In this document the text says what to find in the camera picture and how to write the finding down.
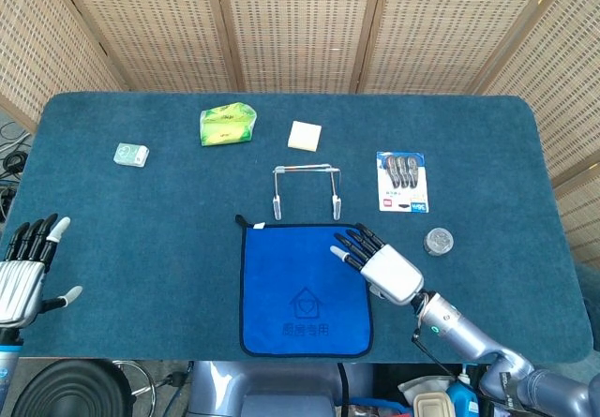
blue cloth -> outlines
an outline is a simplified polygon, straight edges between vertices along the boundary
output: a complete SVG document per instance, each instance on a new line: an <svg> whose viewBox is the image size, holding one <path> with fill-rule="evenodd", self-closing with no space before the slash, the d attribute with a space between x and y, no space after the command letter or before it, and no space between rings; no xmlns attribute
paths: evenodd
<svg viewBox="0 0 600 417"><path fill-rule="evenodd" d="M236 101L258 113L252 141L201 147L201 110ZM322 125L316 153L287 147L293 120ZM113 162L119 142L148 146L143 169ZM428 214L379 211L378 151L424 154ZM340 222L367 224L492 337L535 363L589 353L590 323L521 99L72 93L44 110L7 234L70 216L44 294L84 290L22 331L23 355L249 359L234 216L274 222L273 168L322 162L342 171ZM326 178L285 175L279 186L281 223L334 223ZM455 240L439 258L423 249L435 227ZM361 361L428 361L411 344L409 307L371 306L373 346ZM443 362L462 361L438 337L422 340Z"/></svg>
<svg viewBox="0 0 600 417"><path fill-rule="evenodd" d="M367 283L329 251L334 233L348 228L245 228L240 319L248 353L359 356L370 349Z"/></svg>

house logo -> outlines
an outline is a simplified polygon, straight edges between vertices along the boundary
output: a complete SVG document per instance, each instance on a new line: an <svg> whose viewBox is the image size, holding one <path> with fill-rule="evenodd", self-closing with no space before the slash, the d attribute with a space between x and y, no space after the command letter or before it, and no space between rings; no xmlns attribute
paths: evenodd
<svg viewBox="0 0 600 417"><path fill-rule="evenodd" d="M300 290L290 301L290 305L293 305L293 315L297 319L318 319L322 304L308 288Z"/></svg>

blue bottle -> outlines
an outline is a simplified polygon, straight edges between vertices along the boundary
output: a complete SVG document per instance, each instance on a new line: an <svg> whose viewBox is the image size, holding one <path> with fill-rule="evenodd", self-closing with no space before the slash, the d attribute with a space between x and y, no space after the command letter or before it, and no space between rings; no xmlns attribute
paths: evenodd
<svg viewBox="0 0 600 417"><path fill-rule="evenodd" d="M446 393L454 405L457 417L479 417L477 395L465 384L471 385L471 380L467 375L467 366L463 364L462 372L458 375L458 381L451 384Z"/></svg>

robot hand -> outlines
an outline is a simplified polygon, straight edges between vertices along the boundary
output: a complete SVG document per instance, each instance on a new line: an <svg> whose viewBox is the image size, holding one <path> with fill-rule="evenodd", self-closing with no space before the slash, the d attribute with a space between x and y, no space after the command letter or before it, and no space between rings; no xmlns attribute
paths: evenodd
<svg viewBox="0 0 600 417"><path fill-rule="evenodd" d="M41 299L56 246L70 223L64 217L51 230L56 219L52 214L32 225L23 223L10 238L5 260L0 262L0 328L24 328L38 314L66 307L82 292L76 286L65 295Z"/></svg>
<svg viewBox="0 0 600 417"><path fill-rule="evenodd" d="M600 417L600 375L588 386L535 369L525 357L486 335L439 293L424 290L421 272L373 231L360 223L356 228L360 233L346 231L352 241L335 235L350 252L337 246L331 246L331 252L358 270L374 293L395 305L411 304L417 331L422 324L430 327L468 361L494 355L479 383L492 401L509 409L529 407L555 417Z"/></svg>

silver robot hand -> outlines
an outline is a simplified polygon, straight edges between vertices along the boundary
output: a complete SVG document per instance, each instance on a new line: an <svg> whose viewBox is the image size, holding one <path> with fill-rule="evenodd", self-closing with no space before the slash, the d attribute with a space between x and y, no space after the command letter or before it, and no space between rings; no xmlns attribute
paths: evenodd
<svg viewBox="0 0 600 417"><path fill-rule="evenodd" d="M395 305L410 303L418 325L429 326L465 360L477 361L494 355L486 374L480 381L481 391L506 407L513 396L506 393L516 389L518 402L552 417L600 417L600 375L590 386L570 380L547 370L536 370L525 357L496 342L437 292L423 290L421 272L362 224L360 233L347 231L352 240L336 234L350 252L331 246L342 261L358 270L371 285L371 291Z"/></svg>

